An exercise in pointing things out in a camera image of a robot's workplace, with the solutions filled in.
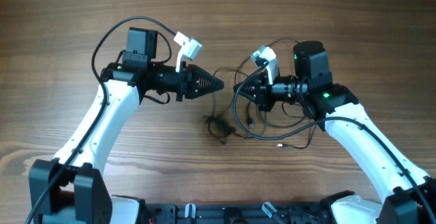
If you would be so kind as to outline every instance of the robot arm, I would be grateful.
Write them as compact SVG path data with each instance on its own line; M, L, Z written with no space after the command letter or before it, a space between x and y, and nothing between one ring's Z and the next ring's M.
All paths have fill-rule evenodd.
M90 163L93 168L98 169L102 174L118 134L120 134L123 125L140 104L138 87L129 86L127 82L119 80L109 80L104 84L108 92L106 109L82 147L82 152L70 163L70 165L76 167L81 167L84 163ZM94 102L79 127L65 146L54 155L53 159L58 159L59 163L65 163L71 155L72 149L77 147L77 143L93 122L102 105L102 97L102 87L99 86Z
M251 58L259 69L248 80L234 86L233 103L241 94L256 103L259 110L269 112L276 101L290 104L298 101L305 116L315 121L312 125L319 125L341 143L373 183L383 205L360 199L354 193L339 194L325 204L337 223L402 223L400 220L417 223L418 219L422 221L428 217L434 222L431 210L435 207L434 200L428 195L434 191L434 180L395 148L372 123L351 91L333 84L321 42L307 41L294 46L296 76L275 76L267 67L270 61L276 65L277 60L272 50L265 46ZM270 77L275 77L272 84ZM295 134L269 138L255 135L242 126L235 111L234 115L241 129L257 139L277 140Z
M351 118L366 125L383 140L384 144L394 153L402 165L409 170L416 184L421 185L425 183L424 177L429 175L396 149L389 139L374 125L361 104L348 103L335 108L335 112L326 115L326 117L333 116ZM361 130L355 124L345 121L326 121L325 130L331 137L341 143L353 159L356 160L357 164L373 183L382 203L386 197L394 194L394 188L412 188L408 179L401 173L388 153L366 131Z

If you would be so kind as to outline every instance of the wire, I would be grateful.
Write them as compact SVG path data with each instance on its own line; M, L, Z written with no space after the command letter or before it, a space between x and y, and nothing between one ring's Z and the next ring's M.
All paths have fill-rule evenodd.
M159 34L163 38L163 40L165 40L165 42L166 42L166 44L168 46L168 51L170 52L170 56L166 60L163 60L163 61L150 61L150 63L152 63L152 64L164 64L164 63L167 63L171 59L171 56L172 56L171 45L170 45L168 39L166 39L164 34L162 34L159 31L157 32L157 34Z
M120 61L120 58L123 56L125 50L120 51L120 53L118 54L118 57L116 58L115 63L118 63Z
M294 145L291 145L291 144L278 144L277 146L279 146L279 147L292 147L292 148L299 149L299 150L306 149L306 148L309 147L309 145L310 145L311 142L312 142L313 134L315 133L315 129L316 129L316 125L315 125L314 128L312 129L312 133L309 132L309 133L310 133L310 137L309 137L309 139L307 140L306 146L299 147L299 146L294 146Z
M272 47L272 46L274 46L274 45L276 45L276 44L278 44L279 42L282 42L282 41L284 41L284 40L292 40L292 41L294 41L294 42L296 42L296 43L299 43L296 39L294 39L294 38L292 38L292 37L283 37L283 38L280 38L280 39L276 39L275 41L273 41L273 42L271 42L271 43L269 43L267 46L268 47ZM235 72L235 74L234 74L234 85L236 84L236 77L237 77L237 75L238 75L238 73L240 73L240 74L242 74L242 75L244 75L244 76L248 76L247 74L245 74L245 73L243 73L240 69L243 67L243 65L248 61L250 59L250 56L248 56L247 58L245 58L242 62L241 62L241 64L238 66L238 68L237 69L234 69L234 68L231 68L231 67L221 67L221 68L219 68L219 69L217 69L217 70L215 70L215 73L213 74L214 76L216 75L216 73L217 72L219 72L219 71L234 71ZM216 115L215 116L215 106L216 106L216 103L215 103L215 93L212 93L212 101L213 101L213 104L212 104L212 113L211 113L211 115L210 116L206 116L205 118L206 118L206 123L208 124L208 132L209 132L209 134L211 135L211 136L213 136L214 138L216 138L216 139L218 139L218 140L220 140L221 141L221 143L223 143L223 144L225 144L225 141L224 141L224 139L226 139L230 134L234 134L234 135L236 135L236 136L238 136L238 137L240 137L240 138L244 138L244 139L249 139L249 138L251 138L251 137L249 137L249 136L245 136L245 135L241 135L241 134L239 134L239 133L237 133L236 132L236 129L235 129L235 127L233 127L233 126L231 126L226 120L224 120L223 118L222 118L222 116L224 116L225 114L226 114L226 112L232 107L232 103L233 103L233 99L230 101L230 103L228 104L228 106L222 111L222 112L220 112L218 115ZM250 117L250 115L249 115L249 106L250 106L250 103L251 102L249 102L248 104L247 104L247 106L246 106L246 108L245 108L245 114L246 114L246 116L247 116L247 124L248 125L251 125L252 124L252 118ZM213 133L212 132L212 130L211 130L211 123L212 122L214 122L214 123L216 123L216 125L217 125L217 129L221 132L221 136L218 136L218 135L216 135L215 133ZM261 132L261 134L260 135L263 135L263 133L265 132L265 130L266 130L266 126L268 125L268 123L267 123L267 121L263 121L264 122L264 129L263 129L263 131Z
M269 123L266 120L266 112L264 114L265 114L265 118L262 118L262 115L259 112L259 118L260 118L260 120L262 122L266 123L268 126L271 126L272 128L280 128L280 129L287 129L287 128L291 128L291 127L297 126L297 125L299 125L301 122L303 122L306 119L306 116L303 116L303 117L299 117L300 120L295 122L295 123L293 123L293 124L291 124L291 125L273 125L273 124Z
M346 122L353 123L353 124L357 125L360 129L365 130L369 135L371 135L374 138L374 140L376 140L380 144L380 146L389 154L389 156L392 158L392 160L395 162L395 164L399 167L399 169L401 170L403 175L406 176L406 178L408 179L410 184L413 186L415 192L418 194L419 198L421 199L422 205L425 207L427 213L429 214L431 222L433 224L436 224L436 218L435 218L435 215L433 214L433 211L431 210L429 203L425 199L424 194L418 188L415 180L413 180L413 178L410 176L409 171L404 168L404 166L397 159L397 157L394 155L394 153L386 146L386 144L384 144L384 142L374 132L372 132L366 125L364 125L358 121L355 121L354 119L346 118L346 117L342 117L342 116L332 116L332 117L328 117L328 118L321 118L317 121L314 121L312 123L304 125L304 126L298 128L292 132L286 133L284 135L275 136L275 137L264 137L261 135L256 135L254 133L251 133L249 130L247 130L244 127L244 125L240 122L239 117L238 117L238 113L236 112L236 103L238 101L238 96L239 96L240 91L243 89L244 85L246 85L246 83L248 83L251 79L255 78L256 75L258 75L267 65L268 65L268 61L265 62L258 70L256 70L251 75L249 75L244 81L242 81L240 86L238 87L238 89L236 90L236 92L234 94L233 115L234 115L234 118L235 118L236 122L238 123L239 127L247 135L250 135L251 137L259 139L259 140L281 140L281 139L296 135L297 133L300 133L301 131L304 131L305 129L308 129L308 128L310 128L314 125L318 125L320 123L324 123L326 121L346 121Z
M99 75L97 73L97 70L95 69L95 57L97 56L98 50L100 49L100 47L102 46L104 41L109 37L109 35L116 28L118 28L120 25L122 25L122 24L124 24L124 23L126 23L126 22L128 22L130 20L149 20L149 21L154 22L155 24L159 25L160 27L162 27L163 29L165 29L169 33L171 33L173 35L176 35L176 33L173 30L167 28L167 26L163 25L162 23L158 22L155 19L149 18L147 16L134 16L134 17L130 17L130 18L124 19L121 22L118 22L116 25L114 25L105 34L105 36L103 36L102 40L100 40L100 42L98 43L97 47L95 47L93 56L91 58L91 69L93 70L94 76L97 79L97 81L99 82L99 85L102 87L102 91L103 91L102 106L100 107L100 109L99 109L99 111L97 113L97 116L94 118L94 121L91 123L91 126L89 126L87 132L85 132L85 134L83 135L83 138L77 144L77 147L75 147L75 149L73 149L71 155L67 158L65 163L59 169L59 171L48 182L47 187L44 189L44 191L41 193L40 197L36 201L35 205L32 207L32 210L30 211L29 216L27 217L26 224L30 224L32 222L32 219L35 216L36 211L38 210L38 208L41 206L41 203L44 200L44 198L47 196L47 194L51 190L51 188L53 188L53 186L60 179L60 177L62 176L62 174L65 171L65 169L67 168L67 166L73 161L73 159L76 157L76 155L80 152L80 150L82 149L82 147L83 147L84 143L86 142L87 138L89 137L91 132L94 130L94 127L98 123L99 119L102 117L103 111L106 108L106 104L107 104L108 92L107 92L106 87L105 87L105 85L103 83L103 80L99 77Z
M303 117L303 116L294 116L294 115L289 115L289 114L286 112L286 110L285 110L285 103L286 103L285 101L281 103L281 109L283 110L283 113L284 113L286 116L291 117L291 118L302 118L302 117Z
M215 70L215 72L213 73L213 76L215 76L220 71L236 71L236 69L231 68L231 67L220 67L220 68ZM211 136L213 136L215 139L218 139L222 144L226 143L225 139L232 133L240 138L251 138L251 137L237 133L236 128L231 126L224 118L222 118L224 116L225 112L227 110L229 110L231 106L232 106L232 102L230 102L228 104L227 108L223 112L221 112L215 116L215 107L216 107L215 93L212 93L212 112L211 112L211 115L205 116L206 123L207 123L207 129L208 129L209 134ZM212 122L214 122L216 124L216 126L217 126L216 129L220 132L220 135L217 135L217 134L212 132L212 129L211 129Z
M168 92L165 92L165 94L167 95L166 101L161 101L159 99L151 97L150 95L144 95L144 98L147 98L147 99L149 99L151 101L154 101L155 103L159 103L161 105L165 105L165 104L169 103L170 100L171 100L170 94L168 94Z
M266 47L273 47L274 45L284 41L284 40L291 40L296 42L297 44L299 44L300 42L297 41L296 39L294 39L293 37L282 37L279 39L276 39L274 41L272 41L271 43L267 44ZM251 56L248 56L247 58L244 59L244 61L239 65L238 69L236 70L236 73L234 74L234 85L236 85L236 77L238 75L238 72L241 68L243 68L243 66L245 65L245 63L251 58Z

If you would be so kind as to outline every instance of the wooden table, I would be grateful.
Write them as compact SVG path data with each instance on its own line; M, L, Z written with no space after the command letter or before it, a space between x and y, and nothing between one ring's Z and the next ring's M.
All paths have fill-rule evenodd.
M394 144L435 176L435 6L436 0L0 0L0 223L26 218L29 168L51 159L73 134L96 94L95 46L112 25L135 15L195 36L203 44L196 64L209 72L236 67L280 37L322 41L334 81L349 87ZM125 47L130 26L158 29L144 21L120 27L98 54L98 70ZM275 48L282 74L294 74L292 46ZM160 42L157 59L167 54ZM226 85L217 93L221 110L233 81L229 73L219 77ZM285 203L349 189L377 199L355 161L326 133L315 133L306 150L234 136L224 146L204 124L210 95L183 103L172 98L165 106L144 101L125 124L104 172L111 194L148 203ZM291 122L279 106L268 117ZM230 113L228 119L235 125ZM306 139L301 133L285 143Z

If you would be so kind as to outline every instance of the table surface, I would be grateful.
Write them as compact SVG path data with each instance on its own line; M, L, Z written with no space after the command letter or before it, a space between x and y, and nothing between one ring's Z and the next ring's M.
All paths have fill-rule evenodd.
M29 168L51 159L73 134L97 91L90 68L95 46L112 25L135 15L195 36L203 44L196 65L209 72L237 67L280 37L322 41L334 81L359 98L410 160L436 175L435 10L436 0L0 0L0 223L27 216ZM135 21L117 29L99 52L97 69L125 48L130 26L157 28ZM282 74L295 74L292 46L275 47ZM157 59L167 54L160 42ZM226 85L217 93L222 110L233 79L218 76ZM224 146L204 124L210 95L183 103L172 98L165 106L144 101L125 124L104 171L110 194L148 203L286 203L348 189L377 199L356 162L326 133L315 133L306 150L234 136ZM244 106L241 101L241 114ZM235 125L230 113L227 118ZM268 118L292 122L279 106ZM307 136L283 142L303 145Z

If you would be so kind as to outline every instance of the black cable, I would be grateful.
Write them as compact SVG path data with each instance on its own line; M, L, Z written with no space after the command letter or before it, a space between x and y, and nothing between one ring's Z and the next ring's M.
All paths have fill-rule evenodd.
M166 101L161 101L161 100L156 99L156 98L154 98L154 97L152 97L150 95L144 95L144 98L147 98L147 99L149 99L151 101L154 101L155 103L159 103L161 105L165 105L165 104L169 103L170 100L171 100L170 94L168 94L168 92L165 92L165 94L167 95Z
M250 116L250 105L251 105L251 101L249 101L245 106L245 118L247 119L247 125L250 127L250 129L253 129L254 123L253 123L253 119Z
M265 114L265 118L263 118L262 114L259 112L259 118L262 122L266 123L268 126L270 126L272 128L280 128L280 129L288 129L288 128L297 126L306 119L306 116L303 116L303 117L299 117L300 120L291 124L291 125L273 125L266 120L266 112L264 114Z
M294 145L291 145L291 144L284 144L284 143L283 143L283 144L278 144L277 146L280 146L280 147L292 147L292 148L299 149L299 150L306 149L306 148L309 147L309 145L310 145L311 142L312 142L313 134L315 133L315 129L316 129L316 125L315 125L314 128L312 129L312 133L309 132L310 137L309 137L309 139L307 140L306 146L299 147L299 146L294 146Z
M231 68L231 67L220 67L218 69L215 70L215 72L213 73L213 76L215 76L218 72L220 71L236 71L236 69ZM222 144L226 143L226 138L230 135L230 134L234 134L240 138L251 138L245 135L241 135L238 134L236 132L236 128L231 126L225 119L222 118L222 116L224 116L225 112L232 106L232 102L229 103L228 107L221 112L220 114L215 116L215 107L216 107L216 100L215 100L215 93L212 93L212 112L210 116L205 116L206 118L206 123L207 123L207 129L208 132L211 136L213 136L215 139L219 140ZM217 130L220 131L221 135L217 135L215 133L212 132L211 129L211 124L212 122L214 122L217 126Z
M164 64L164 63L167 63L171 59L171 56L172 56L171 45L170 45L168 39L166 39L164 34L162 34L159 31L157 32L157 34L159 34L163 38L163 40L165 40L166 44L168 45L168 51L170 52L170 55L169 55L169 57L166 60L163 60L163 61L150 61L150 63L152 63L152 64Z
M48 192L51 190L51 188L53 188L53 186L55 185L55 183L57 183L57 181L60 179L60 177L62 176L63 172L65 171L65 169L67 168L67 166L73 161L73 159L76 157L76 155L79 153L79 151L81 150L81 148L83 147L84 143L86 142L87 138L89 137L89 134L91 134L92 130L94 130L94 127L96 126L96 124L98 123L99 119L102 117L103 111L106 107L107 104L107 98L108 98L108 94L107 94L107 90L106 87L103 83L103 80L99 77L97 70L95 69L95 56L97 56L97 52L100 49L100 47L102 46L102 44L104 43L104 41L108 38L108 36L120 25L122 25L123 23L126 23L130 20L149 20L151 22L154 22L155 24L159 25L160 27L162 27L163 29L165 29L166 31L168 31L169 33L176 35L176 33L167 28L167 26L163 25L162 23L158 22L155 19L149 18L147 16L134 16L131 18L127 18L125 20L122 20L121 22L118 22L116 25L114 25L106 34L105 36L103 36L102 40L100 40L100 42L98 43L97 47L95 47L93 56L91 58L91 69L93 70L94 76L95 78L97 78L97 81L99 82L100 86L102 87L102 91L103 91L103 100L102 100L102 106L100 107L97 116L94 118L94 121L92 122L91 126L89 126L87 132L83 135L83 138L79 141L79 143L77 144L77 147L75 147L75 149L73 149L71 155L67 158L67 160L65 161L65 163L61 166L61 168L59 169L59 171L50 179L50 181L48 182L47 187L44 189L44 191L42 192L42 194L40 195L40 197L38 198L38 200L36 201L35 205L32 207L32 210L29 213L29 216L27 217L26 220L26 224L30 224L30 222L32 222L33 217L36 214L37 209L41 206L42 201L44 200L44 198L47 196Z
M294 39L294 38L291 38L291 37L283 37L283 38L280 38L280 39L276 39L275 41L269 43L267 46L268 46L268 47L272 47L272 46L274 46L275 44L278 44L279 42L281 42L281 41L283 41L283 40L292 40L292 41L295 41L296 43L299 43L299 42L298 42L296 39ZM234 72L235 72L235 74L234 74L234 85L235 85L235 84L236 84L236 77L237 77L238 73L240 73L240 74L242 74L242 75L245 75L246 77L248 76L247 74L243 73L240 69L243 67L243 65L244 65L244 64L245 64L249 59L250 59L250 56L248 56L247 58L245 58L245 59L241 62L241 64L238 66L237 69L234 69L234 68L231 68L231 67L222 67L222 68L217 69L213 75L215 76L215 74L216 74L218 71L234 71ZM212 113L211 113L210 116L207 116L207 117L206 117L206 122L208 123L208 132L209 132L209 134L211 134L214 138L220 140L221 143L224 142L223 139L226 139L226 138L227 138L230 134L232 134L232 133L233 133L234 135L240 137L240 138L245 138L245 139L249 139L249 138L251 138L251 137L249 137L249 136L244 136L244 135L241 135L241 134L237 133L237 132L236 132L236 129L235 129L233 126L231 126L227 121L225 121L224 119L222 119L222 116L224 116L224 114L226 114L226 112L227 112L227 111L232 107L233 99L230 101L230 103L228 104L228 106L227 106L227 107L226 107L222 112L220 112L220 113L219 113L218 115L216 115L216 116L215 116L215 93L212 93L212 101L213 101L213 104L212 104ZM249 106L250 106L250 102L247 104L247 106L246 106L246 108L245 108L245 110L246 110L246 115L247 115L247 124L248 124L248 125L250 125L251 122L252 122L252 120L253 120L253 119L250 117L249 113L248 113ZM215 122L215 123L217 124L217 129L221 132L222 136L218 136L218 135L216 135L216 134L214 134L214 133L212 132L212 130L211 130L211 123L212 123L212 122ZM264 122L264 129L263 129L263 131L261 132L260 135L263 135L263 133L264 133L265 130L266 130L266 126L267 126L267 123L266 123L267 121L263 121L263 122Z
M118 54L118 57L116 58L115 63L118 63L120 61L120 58L123 56L125 50L120 51L120 53Z
M346 118L346 117L342 117L342 116L333 116L333 117L329 117L329 118L321 118L321 119L319 119L317 121L314 121L312 123L304 125L304 126L298 128L298 129L296 129L296 130L294 130L292 132L289 132L289 133L284 134L284 135L275 136L275 137L264 137L264 136L256 135L254 133L251 133L248 129L246 129L244 127L244 125L241 123L241 121L239 120L238 113L236 112L236 103L238 101L238 96L239 96L240 91L243 89L244 85L246 85L246 83L248 83L251 79L255 78L256 75L258 73L260 73L267 65L268 65L268 62L265 62L265 64L263 64L263 66L261 66L257 71L253 72L250 76L248 76L248 78L246 78L244 81L242 81L240 86L238 87L238 89L236 90L236 92L234 94L234 98L233 98L233 115L234 115L234 118L236 120L236 123L238 123L239 127L247 135L250 135L251 137L259 139L259 140L281 140L281 139L293 136L293 135L295 135L297 133L300 133L301 131L304 131L305 129L308 129L308 128L314 126L314 125L318 125L320 123L324 123L326 121L346 121L346 122L353 123L353 124L357 125L360 129L365 130L369 135L371 135L374 138L374 140L376 140L380 144L380 146L389 154L389 156L392 158L394 163L399 167L399 169L401 170L403 175L406 176L406 178L408 179L410 184L413 186L415 192L418 194L419 198L422 201L422 205L425 207L426 211L429 214L429 217L430 217L430 220L432 221L432 223L436 224L436 218L435 218L435 215L433 214L433 211L431 210L431 207L430 207L429 203L425 199L424 194L418 188L415 180L413 180L413 178L410 176L409 171L404 168L404 166L397 159L397 157L394 155L394 153L386 146L386 144L384 144L384 142L374 132L372 132L366 125L364 125L364 124L362 124L362 123L360 123L358 121L355 121L354 119L351 119L351 118Z
M299 44L300 42L297 41L296 39L292 38L292 37L282 37L279 39L276 39L274 41L272 41L271 43L267 44L266 47L273 47L274 45L278 44L279 42L282 42L283 40L292 40L294 42L296 42L297 44ZM243 66L245 65L245 63L250 59L251 57L248 56L247 58L244 59L244 61L239 65L238 69L236 70L235 74L234 74L234 85L236 85L236 77L238 75L238 72L241 68L243 68Z
M302 118L302 117L304 117L304 116L294 116L294 115L289 115L289 114L286 112L286 110L285 110L285 103L286 103L286 101L284 101L284 102L281 103L281 109L283 110L283 113L284 113L286 116L291 117L291 118Z

